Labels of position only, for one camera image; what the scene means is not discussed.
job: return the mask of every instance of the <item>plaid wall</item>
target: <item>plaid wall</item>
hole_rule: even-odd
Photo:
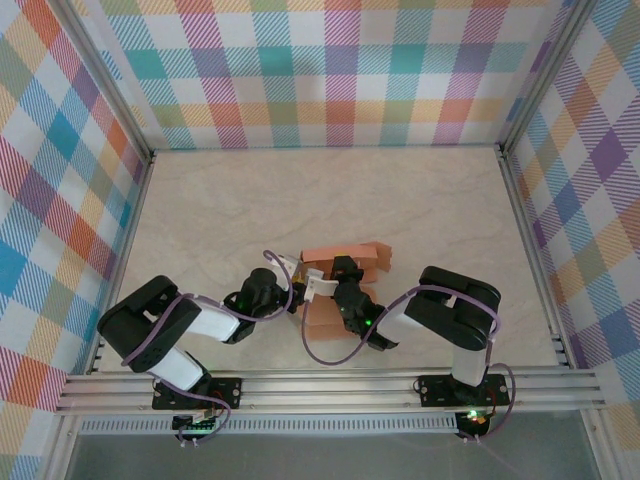
[[[115,68],[117,55],[100,38],[95,19],[87,16],[82,0],[74,2]],[[146,132],[158,139],[157,147],[174,149],[492,144],[519,85],[510,100],[505,94],[524,78],[516,72],[530,68],[523,58],[540,31],[539,21],[545,9],[559,5],[550,0],[100,3],[135,76],[121,84],[137,83],[144,93],[142,99],[124,95],[134,113],[141,102],[150,105]]]
[[[31,479],[142,163],[45,1],[0,12],[0,478]]]
[[[551,53],[551,47],[556,42],[558,35],[562,31],[562,27],[564,26],[571,9],[575,5],[576,0],[563,0],[562,5],[560,6],[560,10],[556,14],[556,17],[551,24],[551,28],[547,32],[547,36],[542,42],[542,46],[538,51],[538,55],[536,55],[536,59],[531,64],[531,68],[529,69],[529,73],[525,78],[525,81],[522,83],[520,87],[520,91],[518,92],[518,96],[516,97],[513,105],[511,106],[511,110],[509,110],[509,115],[507,116],[507,120],[505,121],[502,129],[500,130],[500,135],[498,136],[498,143],[503,143],[506,140],[507,135],[509,134],[509,130],[513,125],[513,120],[518,114],[520,107],[522,106],[522,102],[526,99],[527,95],[533,88],[533,85],[538,78],[538,74],[540,73],[540,69],[543,65],[549,60],[549,55]]]
[[[600,0],[514,159],[562,321],[640,471],[640,0]]]

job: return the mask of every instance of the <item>checkered wall panel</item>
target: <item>checkered wall panel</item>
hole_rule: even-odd
[[[0,12],[0,478],[31,479],[142,163],[46,2]]]
[[[524,82],[522,82],[520,91],[518,92],[518,96],[513,102],[513,105],[511,105],[509,115],[507,115],[507,120],[500,130],[498,143],[503,143],[506,140],[506,137],[509,134],[509,130],[513,125],[513,121],[516,115],[518,115],[518,113],[520,112],[520,108],[522,107],[523,102],[526,100],[527,95],[529,95],[529,92],[531,92],[531,88],[535,84],[541,68],[546,64],[547,61],[549,61],[551,47],[554,43],[556,43],[558,35],[560,35],[562,28],[564,27],[565,22],[567,21],[571,9],[575,5],[576,1],[577,0],[563,0],[562,6],[560,7],[560,10],[558,10],[556,17],[551,24],[551,28],[547,32],[547,36],[545,37],[544,42],[542,42],[542,46],[540,47],[540,50],[536,55],[536,59],[531,64],[531,68],[529,69],[529,73],[527,74]]]
[[[640,471],[640,1],[600,0],[516,149],[571,347]]]
[[[118,55],[100,38],[83,0],[74,2],[111,64]],[[142,109],[152,117],[145,128],[155,124],[156,146],[172,149],[492,144],[513,101],[505,93],[522,81],[516,72],[529,69],[523,59],[545,9],[558,6],[550,0],[100,4],[133,72],[119,81],[124,95],[134,111],[149,104]],[[131,82],[142,99],[131,99]]]

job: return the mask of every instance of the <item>black mounting bracket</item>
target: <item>black mounting bracket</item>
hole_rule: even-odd
[[[451,375],[422,375],[415,383],[422,407],[493,407],[509,405],[504,375],[485,375],[477,387],[457,382]]]
[[[196,384],[190,391],[208,397],[219,398],[229,404],[232,410],[240,406],[242,397],[241,378],[206,378],[206,385]],[[208,400],[198,400],[174,392],[162,382],[156,383],[151,408],[153,410],[217,410],[218,407]]]

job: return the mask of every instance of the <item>beige table surface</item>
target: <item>beige table surface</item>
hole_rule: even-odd
[[[393,268],[374,284],[388,303],[437,265],[488,282],[502,293],[504,326],[493,361],[555,365],[549,329],[491,148],[387,148],[160,153],[120,298],[158,274],[183,292],[222,299],[262,250],[380,240]],[[327,360],[356,337],[313,342]],[[257,325],[237,345],[187,334],[180,346],[211,369],[326,368],[309,358],[299,319]],[[450,345],[424,331],[392,351],[368,347],[346,367],[444,367]],[[101,371],[119,371],[110,349]]]

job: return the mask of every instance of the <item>purple cable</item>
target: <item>purple cable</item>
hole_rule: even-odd
[[[171,312],[173,311],[174,308],[176,308],[176,306],[178,305],[178,303],[180,303],[181,300],[183,299],[199,299],[204,303],[207,303],[209,305],[212,305],[215,308],[218,308],[230,315],[233,315],[236,318],[242,319],[242,320],[249,320],[251,322],[268,322],[270,320],[273,320],[274,318],[282,315],[284,312],[287,311],[287,309],[291,306],[291,302],[293,302],[293,281],[291,280],[291,275],[289,275],[289,272],[287,271],[287,268],[285,267],[284,263],[282,262],[282,260],[280,260],[280,258],[273,253],[271,250],[265,250],[264,252],[262,252],[262,255],[264,256],[264,258],[266,258],[267,260],[271,261],[271,260],[275,260],[275,262],[278,264],[278,266],[280,268],[282,268],[282,271],[284,272],[284,276],[287,279],[287,284],[289,285],[289,296],[287,298],[287,303],[284,305],[284,307],[282,307],[281,310],[278,310],[276,313],[269,315],[268,317],[264,317],[264,318],[253,318],[253,317],[249,317],[248,315],[242,315],[240,313],[234,312],[233,310],[228,309],[226,306],[224,306],[223,304],[221,304],[220,302],[218,302],[217,300],[214,300],[212,298],[209,297],[205,297],[202,295],[195,295],[193,293],[183,293],[181,295],[178,295],[176,298],[173,299],[173,301],[169,304],[169,306],[167,307],[167,309],[162,313],[162,315],[160,316],[160,318],[153,324],[153,329],[151,330],[151,332],[149,333],[149,335],[147,336],[147,338],[145,338],[142,343],[140,345],[138,345],[136,347],[136,349],[131,352],[129,355],[126,356],[126,358],[124,360],[122,360],[122,363],[120,365],[122,365],[123,367],[126,367],[127,365],[129,365],[131,362],[133,362],[133,360],[138,357],[138,355],[140,355],[142,352],[144,352],[144,350],[149,346],[149,344],[153,341],[154,338],[156,338],[156,336],[158,335],[158,333],[160,332],[160,329],[162,328],[162,326],[164,325],[164,323],[167,321],[167,318],[169,318],[169,315],[171,314]]]
[[[326,365],[328,367],[335,367],[337,365],[342,365],[343,363],[348,362],[349,360],[351,360],[353,357],[356,356],[356,354],[362,349],[362,347],[365,346],[365,344],[367,343],[367,340],[369,340],[369,337],[371,336],[375,328],[380,324],[382,320],[384,320],[384,318],[394,308],[396,308],[398,305],[404,302],[407,298],[422,291],[440,292],[440,293],[446,293],[447,295],[453,295],[461,300],[464,300],[465,302],[470,303],[474,307],[478,307],[480,310],[490,315],[491,318],[493,318],[493,325],[491,328],[490,340],[493,340],[496,333],[498,333],[500,328],[502,328],[502,321],[500,320],[500,317],[498,316],[498,314],[493,310],[491,310],[489,307],[487,307],[484,303],[476,300],[475,298],[470,297],[469,295],[466,295],[462,292],[457,292],[456,290],[452,290],[447,287],[439,287],[437,285],[419,285],[417,287],[413,287],[411,290],[407,291],[404,295],[399,296],[393,302],[391,302],[391,304],[384,309],[384,311],[380,314],[380,316],[376,319],[376,321],[373,322],[373,324],[371,325],[371,327],[369,328],[365,336],[362,337],[362,340],[360,340],[360,343],[355,348],[355,350],[351,352],[349,355],[347,355],[346,357],[344,357],[342,360],[337,360],[335,362],[327,362],[326,360],[322,360],[321,358],[318,358],[311,351],[311,348],[309,347],[309,342],[307,341],[307,331],[306,331],[309,302],[306,302],[304,305],[304,310],[302,312],[302,344],[304,345],[304,349],[307,351],[307,353],[311,358],[313,358],[316,362],[318,362],[321,365]]]
[[[511,370],[511,367],[506,363],[494,363],[493,365],[491,365],[491,368],[494,368],[494,367],[504,368],[509,374],[509,378],[511,379],[511,401],[509,402],[507,411],[502,417],[500,423],[495,427],[493,427],[490,432],[484,435],[484,438],[488,437],[489,435],[494,435],[498,430],[501,430],[504,427],[504,424],[507,423],[507,420],[509,420],[511,411],[513,410],[513,407],[516,404],[516,376],[513,374],[513,370]]]
[[[162,380],[160,377],[158,377],[156,375],[152,374],[152,376],[156,380],[159,380],[161,383],[163,383],[168,388],[173,390],[174,392],[179,393],[180,395],[183,395],[185,397],[195,398],[196,400],[204,400],[205,402],[211,402],[214,405],[220,405],[227,412],[227,415],[224,417],[224,420],[222,421],[222,423],[220,425],[218,425],[218,427],[216,427],[216,429],[213,430],[213,432],[208,433],[207,435],[202,437],[200,440],[197,440],[197,441],[195,439],[193,440],[193,445],[194,446],[197,446],[199,443],[204,443],[204,442],[207,442],[207,441],[211,440],[229,422],[229,418],[231,418],[231,406],[227,402],[225,402],[224,400],[222,400],[220,398],[208,397],[206,395],[198,395],[197,393],[190,393],[190,392],[187,392],[185,390],[182,390],[181,388],[176,387],[175,385],[173,385],[173,384],[171,384],[171,383],[169,383],[169,382],[167,382],[165,380]],[[180,440],[180,443],[182,445],[184,445],[184,442],[185,442],[185,439],[182,437],[183,430],[184,430],[184,427],[178,429],[178,439]]]

